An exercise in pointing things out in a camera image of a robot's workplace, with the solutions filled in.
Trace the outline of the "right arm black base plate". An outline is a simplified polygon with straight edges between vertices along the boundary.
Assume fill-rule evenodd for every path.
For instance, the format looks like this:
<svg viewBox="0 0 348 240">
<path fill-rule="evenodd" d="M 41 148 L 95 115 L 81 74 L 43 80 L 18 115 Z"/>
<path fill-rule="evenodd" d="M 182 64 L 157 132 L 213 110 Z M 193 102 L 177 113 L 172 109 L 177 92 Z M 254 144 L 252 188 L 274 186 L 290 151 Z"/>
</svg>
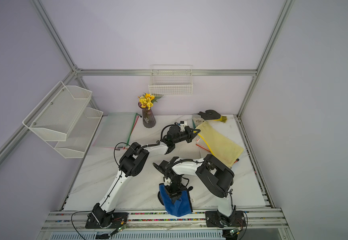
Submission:
<svg viewBox="0 0 348 240">
<path fill-rule="evenodd" d="M 243 211 L 233 211 L 229 217 L 218 211 L 206 211 L 205 219 L 207 227 L 246 227 L 246 218 Z"/>
</svg>

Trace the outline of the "yellow mesh document bag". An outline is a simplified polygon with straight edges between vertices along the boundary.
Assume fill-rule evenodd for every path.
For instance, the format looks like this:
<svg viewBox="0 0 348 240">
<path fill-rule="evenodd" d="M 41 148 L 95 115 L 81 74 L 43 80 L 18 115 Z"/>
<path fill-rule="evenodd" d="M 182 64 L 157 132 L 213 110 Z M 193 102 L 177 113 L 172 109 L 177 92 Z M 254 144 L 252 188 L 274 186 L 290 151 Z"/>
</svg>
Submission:
<svg viewBox="0 0 348 240">
<path fill-rule="evenodd" d="M 211 150 L 208 153 L 231 169 L 243 153 L 243 147 L 219 133 L 208 122 L 203 122 L 196 129 L 200 130 L 196 143 L 207 146 Z"/>
</svg>

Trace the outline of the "blue microfiber cleaning cloth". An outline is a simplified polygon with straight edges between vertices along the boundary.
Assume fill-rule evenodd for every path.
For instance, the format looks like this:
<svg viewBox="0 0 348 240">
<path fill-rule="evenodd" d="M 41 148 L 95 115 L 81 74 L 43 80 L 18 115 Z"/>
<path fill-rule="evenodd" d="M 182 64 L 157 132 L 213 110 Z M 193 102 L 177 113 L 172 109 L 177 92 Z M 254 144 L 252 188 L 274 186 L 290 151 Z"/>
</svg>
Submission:
<svg viewBox="0 0 348 240">
<path fill-rule="evenodd" d="M 158 199 L 165 207 L 168 214 L 175 217 L 183 217 L 192 213 L 192 204 L 190 201 L 189 189 L 180 192 L 177 200 L 173 201 L 165 189 L 164 184 L 159 185 Z"/>
</svg>

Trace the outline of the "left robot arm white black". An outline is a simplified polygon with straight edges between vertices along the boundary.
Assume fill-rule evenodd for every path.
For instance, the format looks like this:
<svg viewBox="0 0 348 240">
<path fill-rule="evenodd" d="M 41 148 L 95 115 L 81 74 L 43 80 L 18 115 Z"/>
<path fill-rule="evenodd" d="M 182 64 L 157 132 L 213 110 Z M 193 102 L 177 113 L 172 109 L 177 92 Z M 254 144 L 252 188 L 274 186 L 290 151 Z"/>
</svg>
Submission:
<svg viewBox="0 0 348 240">
<path fill-rule="evenodd" d="M 154 144 L 140 145 L 132 143 L 119 160 L 117 177 L 107 191 L 106 195 L 96 203 L 88 217 L 90 222 L 97 222 L 103 225 L 106 220 L 112 218 L 121 194 L 126 189 L 129 181 L 137 176 L 144 168 L 149 157 L 167 155 L 175 149 L 180 142 L 191 143 L 201 132 L 199 129 L 192 129 L 187 125 L 177 123 L 165 126 L 169 129 L 164 136 L 161 131 L 160 139 Z"/>
</svg>

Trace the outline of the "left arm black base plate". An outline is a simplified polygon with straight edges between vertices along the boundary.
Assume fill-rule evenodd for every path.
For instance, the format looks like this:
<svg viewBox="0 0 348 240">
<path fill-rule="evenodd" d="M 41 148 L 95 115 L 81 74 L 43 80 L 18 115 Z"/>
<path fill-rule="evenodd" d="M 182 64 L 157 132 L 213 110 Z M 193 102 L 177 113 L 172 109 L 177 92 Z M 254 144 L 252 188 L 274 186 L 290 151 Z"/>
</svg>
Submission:
<svg viewBox="0 0 348 240">
<path fill-rule="evenodd" d="M 129 213 L 109 213 L 100 220 L 93 213 L 88 214 L 85 225 L 86 229 L 117 229 L 125 225 L 128 220 Z"/>
</svg>

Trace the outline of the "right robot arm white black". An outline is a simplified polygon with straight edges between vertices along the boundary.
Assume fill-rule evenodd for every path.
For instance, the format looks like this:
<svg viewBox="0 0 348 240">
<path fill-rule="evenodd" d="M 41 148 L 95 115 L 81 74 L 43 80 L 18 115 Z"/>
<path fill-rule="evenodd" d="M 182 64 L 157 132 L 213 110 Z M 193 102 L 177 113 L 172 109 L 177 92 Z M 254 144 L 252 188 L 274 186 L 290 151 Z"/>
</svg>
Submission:
<svg viewBox="0 0 348 240">
<path fill-rule="evenodd" d="M 233 184 L 234 173 L 214 155 L 208 154 L 203 159 L 172 158 L 169 162 L 163 160 L 153 166 L 163 175 L 163 183 L 159 186 L 159 199 L 166 211 L 176 217 L 192 213 L 190 201 L 191 187 L 182 181 L 186 177 L 195 176 L 206 189 L 218 200 L 217 213 L 229 218 L 235 210 L 232 203 L 230 187 Z"/>
</svg>

